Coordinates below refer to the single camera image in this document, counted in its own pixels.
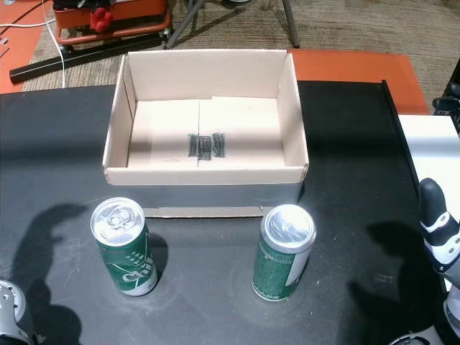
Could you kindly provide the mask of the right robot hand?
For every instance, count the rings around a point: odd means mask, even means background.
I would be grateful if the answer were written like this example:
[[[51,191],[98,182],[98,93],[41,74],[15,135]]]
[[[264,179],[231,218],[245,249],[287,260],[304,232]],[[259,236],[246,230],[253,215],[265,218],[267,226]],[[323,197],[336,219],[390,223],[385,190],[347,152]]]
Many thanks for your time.
[[[419,182],[418,210],[425,249],[433,270],[451,286],[436,306],[432,326],[409,333],[393,344],[459,343],[459,222],[449,213],[439,184],[425,178]]]

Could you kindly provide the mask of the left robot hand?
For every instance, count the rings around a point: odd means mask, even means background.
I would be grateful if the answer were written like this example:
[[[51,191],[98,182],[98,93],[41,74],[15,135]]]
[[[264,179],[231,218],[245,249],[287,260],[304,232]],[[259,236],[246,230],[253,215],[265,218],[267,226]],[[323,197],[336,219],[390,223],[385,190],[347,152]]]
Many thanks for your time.
[[[37,344],[29,304],[21,288],[1,280],[1,344]]]

